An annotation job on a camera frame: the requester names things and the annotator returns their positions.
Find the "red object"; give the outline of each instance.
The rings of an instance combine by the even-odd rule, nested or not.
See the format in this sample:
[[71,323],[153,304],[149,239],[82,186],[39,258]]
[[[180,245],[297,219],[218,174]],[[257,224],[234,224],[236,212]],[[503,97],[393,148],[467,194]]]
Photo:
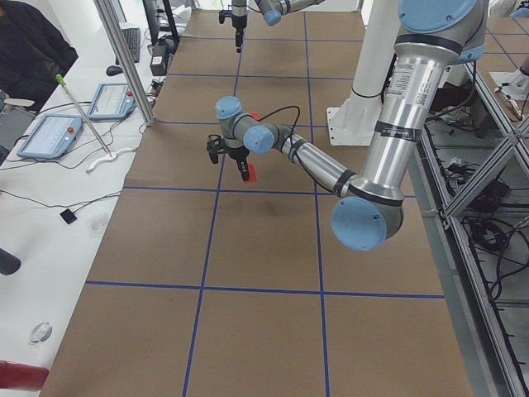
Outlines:
[[250,173],[250,178],[248,180],[245,180],[245,184],[253,184],[254,182],[257,182],[257,174],[255,173],[255,167],[253,163],[248,163],[248,172]]
[[0,360],[0,389],[38,391],[50,372],[42,366],[27,366]]

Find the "green tip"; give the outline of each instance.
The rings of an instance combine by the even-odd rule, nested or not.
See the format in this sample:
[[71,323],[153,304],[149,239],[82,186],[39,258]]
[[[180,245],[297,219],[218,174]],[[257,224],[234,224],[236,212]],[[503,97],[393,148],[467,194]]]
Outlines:
[[57,80],[57,83],[59,83],[60,85],[66,85],[66,83],[64,82],[63,76],[61,76],[60,74],[57,74],[55,76],[55,80]]

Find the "blue joint cap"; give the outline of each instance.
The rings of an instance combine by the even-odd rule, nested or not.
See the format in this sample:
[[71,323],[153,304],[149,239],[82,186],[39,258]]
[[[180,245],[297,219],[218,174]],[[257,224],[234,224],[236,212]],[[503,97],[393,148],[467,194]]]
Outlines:
[[236,97],[223,97],[217,101],[215,112],[219,120],[226,120],[242,112],[241,101]]
[[468,50],[464,50],[460,55],[460,64],[465,64],[467,62],[474,62],[483,56],[485,52],[485,44],[479,45]]
[[478,0],[401,0],[398,17],[403,26],[413,33],[444,31],[465,18]]
[[336,238],[355,251],[373,250],[388,235],[388,226],[380,210],[360,197],[345,197],[336,204],[331,227]]
[[274,147],[275,138],[271,130],[265,126],[248,128],[242,142],[246,149],[257,155],[263,155]]
[[281,12],[277,10],[267,11],[263,14],[263,18],[268,26],[273,26],[281,21]]

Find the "keyboard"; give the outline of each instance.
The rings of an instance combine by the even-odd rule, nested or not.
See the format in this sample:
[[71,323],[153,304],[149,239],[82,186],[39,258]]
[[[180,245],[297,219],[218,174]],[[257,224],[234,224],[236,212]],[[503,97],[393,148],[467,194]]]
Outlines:
[[139,27],[127,27],[122,29],[123,37],[125,37],[126,45],[129,47],[134,63],[140,62],[140,47],[141,47],[141,29]]

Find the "blue and white device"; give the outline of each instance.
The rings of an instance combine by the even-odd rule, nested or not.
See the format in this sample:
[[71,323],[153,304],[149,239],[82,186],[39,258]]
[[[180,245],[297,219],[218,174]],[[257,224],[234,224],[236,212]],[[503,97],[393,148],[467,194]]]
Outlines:
[[135,104],[128,84],[99,84],[88,110],[88,118],[94,121],[122,120]]
[[27,137],[17,155],[32,159],[61,157],[72,146],[81,128],[83,128],[83,119],[80,116],[51,114],[44,116]]

